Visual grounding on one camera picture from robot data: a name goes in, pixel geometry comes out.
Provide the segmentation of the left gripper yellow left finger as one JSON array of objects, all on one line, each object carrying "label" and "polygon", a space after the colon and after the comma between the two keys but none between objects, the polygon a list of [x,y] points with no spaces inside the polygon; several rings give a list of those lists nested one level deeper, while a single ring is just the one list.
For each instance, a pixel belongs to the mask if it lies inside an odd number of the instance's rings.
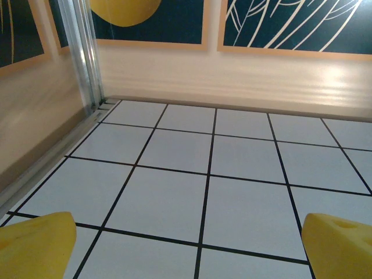
[{"label": "left gripper yellow left finger", "polygon": [[1,278],[63,278],[76,238],[70,212],[1,227]]}]

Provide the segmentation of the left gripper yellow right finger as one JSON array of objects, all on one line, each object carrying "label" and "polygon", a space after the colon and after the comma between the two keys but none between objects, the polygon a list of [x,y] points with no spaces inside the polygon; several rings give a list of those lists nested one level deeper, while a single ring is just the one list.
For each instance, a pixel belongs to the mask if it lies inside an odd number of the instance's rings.
[{"label": "left gripper yellow right finger", "polygon": [[302,242],[316,278],[371,278],[371,226],[309,213]]}]

